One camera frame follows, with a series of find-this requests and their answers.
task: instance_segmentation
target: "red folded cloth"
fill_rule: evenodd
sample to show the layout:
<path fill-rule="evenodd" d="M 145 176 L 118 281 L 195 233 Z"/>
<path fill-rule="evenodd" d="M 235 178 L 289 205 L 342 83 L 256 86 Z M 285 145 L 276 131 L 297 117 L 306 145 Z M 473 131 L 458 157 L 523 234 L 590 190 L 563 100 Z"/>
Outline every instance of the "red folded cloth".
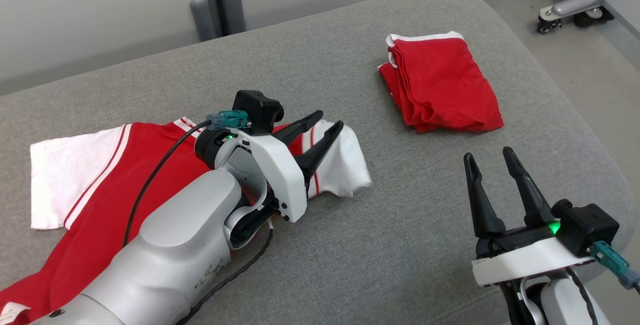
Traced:
<path fill-rule="evenodd" d="M 389 62 L 378 67 L 407 125 L 423 133 L 493 131 L 505 125 L 498 100 L 462 35 L 387 36 Z"/>

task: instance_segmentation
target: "gray cylindrical hinge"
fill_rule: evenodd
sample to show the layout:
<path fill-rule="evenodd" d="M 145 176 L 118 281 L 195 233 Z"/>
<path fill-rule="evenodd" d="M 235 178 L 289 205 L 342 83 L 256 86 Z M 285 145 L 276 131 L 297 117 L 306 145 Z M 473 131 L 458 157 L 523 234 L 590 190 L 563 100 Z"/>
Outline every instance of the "gray cylindrical hinge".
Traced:
<path fill-rule="evenodd" d="M 224 17 L 229 35 L 247 31 L 242 0 L 222 0 L 222 4 L 224 4 Z"/>
<path fill-rule="evenodd" d="M 191 0 L 189 2 L 193 21 L 196 25 L 198 38 L 200 41 L 208 41 L 219 38 L 216 28 L 213 25 L 213 17 L 211 17 L 211 8 L 209 0 Z"/>

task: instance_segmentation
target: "red and white shirt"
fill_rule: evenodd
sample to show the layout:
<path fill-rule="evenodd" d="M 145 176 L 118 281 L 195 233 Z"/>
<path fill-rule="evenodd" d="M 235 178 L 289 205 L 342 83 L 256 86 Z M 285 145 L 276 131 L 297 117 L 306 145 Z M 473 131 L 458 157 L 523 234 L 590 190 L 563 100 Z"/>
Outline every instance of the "red and white shirt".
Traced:
<path fill-rule="evenodd" d="M 317 143 L 331 122 L 321 120 L 290 145 L 293 155 Z M 0 291 L 0 325 L 22 325 L 59 309 L 89 285 L 121 250 L 131 207 L 153 169 L 195 124 L 135 122 L 93 134 L 31 145 L 31 227 L 68 229 L 42 269 Z M 144 193 L 133 239 L 160 205 L 209 169 L 194 154 L 192 134 L 169 157 Z M 342 133 L 311 181 L 309 196 L 352 196 L 371 180 L 358 139 Z"/>

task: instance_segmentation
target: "green indicator light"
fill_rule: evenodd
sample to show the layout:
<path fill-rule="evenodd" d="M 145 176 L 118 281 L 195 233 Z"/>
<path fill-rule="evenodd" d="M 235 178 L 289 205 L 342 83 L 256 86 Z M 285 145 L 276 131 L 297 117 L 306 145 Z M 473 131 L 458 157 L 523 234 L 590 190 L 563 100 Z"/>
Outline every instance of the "green indicator light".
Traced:
<path fill-rule="evenodd" d="M 552 223 L 550 223 L 547 226 L 549 227 L 549 229 L 551 229 L 551 232 L 554 235 L 558 232 L 558 229 L 560 229 L 560 223 L 558 221 L 553 221 Z"/>

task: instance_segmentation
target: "gray fabric table surface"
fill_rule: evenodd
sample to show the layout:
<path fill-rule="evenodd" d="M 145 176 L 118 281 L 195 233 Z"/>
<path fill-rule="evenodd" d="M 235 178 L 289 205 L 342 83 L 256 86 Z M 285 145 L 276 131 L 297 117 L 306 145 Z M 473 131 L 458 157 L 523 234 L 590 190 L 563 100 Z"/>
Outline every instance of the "gray fabric table surface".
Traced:
<path fill-rule="evenodd" d="M 464 35 L 505 127 L 418 134 L 404 125 L 377 72 L 387 60 L 385 37 L 448 31 Z M 277 220 L 266 254 L 194 325 L 505 322 L 500 291 L 478 287 L 471 271 L 466 152 L 507 227 L 523 225 L 524 210 L 504 146 L 551 204 L 599 204 L 621 223 L 618 248 L 633 232 L 634 200 L 622 173 L 486 3 L 371 0 L 0 97 L 0 288 L 39 270 L 64 233 L 29 229 L 31 143 L 131 122 L 199 122 L 231 108 L 242 89 L 281 101 L 285 122 L 316 109 L 343 120 L 358 135 L 373 185 L 350 199 L 312 200 L 296 224 Z M 593 269 L 582 275 L 593 277 Z"/>

